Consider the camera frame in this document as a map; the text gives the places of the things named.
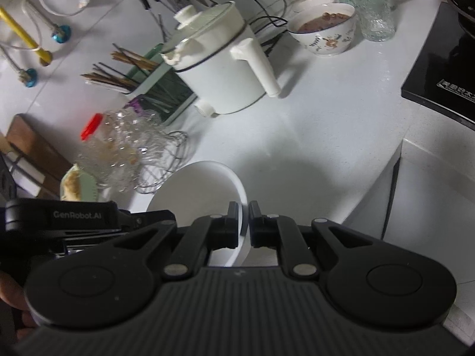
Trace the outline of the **person's hand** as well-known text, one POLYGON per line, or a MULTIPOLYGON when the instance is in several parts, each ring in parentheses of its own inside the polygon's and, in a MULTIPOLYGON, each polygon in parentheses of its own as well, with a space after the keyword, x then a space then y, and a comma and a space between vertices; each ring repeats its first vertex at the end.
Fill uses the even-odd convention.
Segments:
POLYGON ((4 272, 1 272, 1 300, 22 313, 22 324, 15 330, 18 340, 26 338, 27 335, 38 327, 31 316, 23 288, 11 276, 4 272))

